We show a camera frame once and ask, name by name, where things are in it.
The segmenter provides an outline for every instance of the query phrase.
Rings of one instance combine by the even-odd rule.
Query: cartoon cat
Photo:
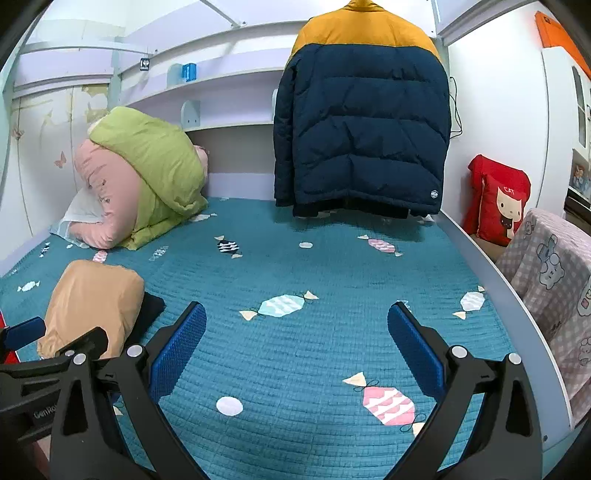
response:
[[[558,243],[556,235],[550,235],[548,245],[539,244],[536,249],[538,258],[542,262],[540,268],[540,283],[546,287],[546,290],[554,287],[556,283],[564,277],[564,268],[560,264],[560,257],[554,252],[554,248]]]
[[[511,239],[515,236],[513,230],[515,222],[521,220],[521,200],[515,200],[509,196],[509,193],[515,194],[512,189],[503,187],[503,190],[499,187],[496,193],[496,206],[501,213],[501,225],[506,230],[507,238]]]
[[[584,338],[581,341],[579,352],[578,359],[581,363],[581,367],[584,367],[589,363],[589,360],[591,360],[591,338]]]
[[[577,303],[577,311],[581,317],[588,317],[591,315],[591,277],[587,280],[579,303]]]

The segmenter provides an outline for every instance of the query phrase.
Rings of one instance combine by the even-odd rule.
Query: red cushion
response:
[[[516,168],[498,163],[484,155],[477,155],[468,165],[472,172],[471,184],[474,191],[472,202],[464,217],[462,228],[469,234],[478,231],[478,215],[480,211],[480,198],[482,197],[482,177],[492,175],[506,187],[526,194],[525,201],[530,198],[531,184],[526,173]]]
[[[523,220],[528,195],[503,185],[492,175],[484,175],[478,236],[506,247]]]

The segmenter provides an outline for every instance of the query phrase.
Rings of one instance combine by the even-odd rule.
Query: cartoon bear print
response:
[[[581,367],[587,365],[589,360],[591,360],[591,337],[581,340],[578,359]]]
[[[530,220],[527,220],[525,223],[523,238],[525,239],[528,235],[534,233],[534,228],[535,223],[532,223]]]
[[[546,287],[546,290],[554,287],[564,277],[564,268],[560,264],[560,257],[554,252],[556,243],[558,243],[556,235],[550,235],[548,245],[539,244],[536,249],[538,258],[542,262],[540,283]]]
[[[577,303],[577,312],[581,317],[588,317],[591,315],[591,277],[587,280],[579,302]]]

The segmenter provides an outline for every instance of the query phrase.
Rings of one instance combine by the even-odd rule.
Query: yellow jacket collar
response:
[[[354,12],[382,12],[384,9],[373,3],[371,0],[351,0],[344,10],[352,10]]]

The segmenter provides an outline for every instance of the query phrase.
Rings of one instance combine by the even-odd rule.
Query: navy blue jacket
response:
[[[275,198],[290,205],[354,197],[437,213],[451,129],[447,74],[418,27],[371,2],[377,9],[355,4],[368,2],[315,17],[298,36],[275,107]],[[403,33],[410,25],[418,40],[382,31],[380,44],[368,43],[371,32],[344,43],[355,39],[348,18],[358,25],[361,17],[330,20],[342,11],[383,12],[386,25]],[[374,30],[378,18],[368,19]]]

